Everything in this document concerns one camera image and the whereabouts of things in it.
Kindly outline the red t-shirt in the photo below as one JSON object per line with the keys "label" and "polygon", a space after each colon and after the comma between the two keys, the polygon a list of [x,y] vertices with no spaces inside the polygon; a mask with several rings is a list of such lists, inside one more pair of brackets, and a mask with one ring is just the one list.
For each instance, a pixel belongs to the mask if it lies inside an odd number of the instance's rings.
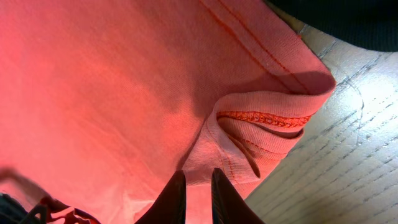
{"label": "red t-shirt", "polygon": [[260,1],[2,1],[1,192],[133,223],[172,174],[211,222],[211,174],[247,197],[336,82]]}

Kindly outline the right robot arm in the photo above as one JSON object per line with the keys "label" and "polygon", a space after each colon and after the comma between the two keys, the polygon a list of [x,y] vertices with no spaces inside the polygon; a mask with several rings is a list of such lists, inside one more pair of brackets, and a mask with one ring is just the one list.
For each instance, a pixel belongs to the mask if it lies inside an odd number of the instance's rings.
{"label": "right robot arm", "polygon": [[[213,224],[262,223],[247,206],[224,172],[215,168],[211,175],[211,212]],[[140,224],[185,224],[187,185],[185,174],[177,170],[154,204],[138,219]],[[92,215],[65,205],[49,196],[42,198],[30,211],[8,194],[1,194],[1,223],[89,223],[100,222]]]}

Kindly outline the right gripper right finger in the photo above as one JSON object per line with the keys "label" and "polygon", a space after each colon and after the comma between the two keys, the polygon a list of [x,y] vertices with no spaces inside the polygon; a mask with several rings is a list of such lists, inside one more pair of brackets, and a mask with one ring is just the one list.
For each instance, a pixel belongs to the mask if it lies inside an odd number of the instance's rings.
{"label": "right gripper right finger", "polygon": [[211,209],[213,224],[264,224],[219,168],[211,176]]}

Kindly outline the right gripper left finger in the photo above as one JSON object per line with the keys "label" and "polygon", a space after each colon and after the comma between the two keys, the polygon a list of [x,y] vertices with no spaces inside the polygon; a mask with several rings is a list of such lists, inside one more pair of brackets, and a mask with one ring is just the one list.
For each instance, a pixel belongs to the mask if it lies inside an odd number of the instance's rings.
{"label": "right gripper left finger", "polygon": [[186,179],[183,171],[177,170],[136,224],[185,224],[186,207]]}

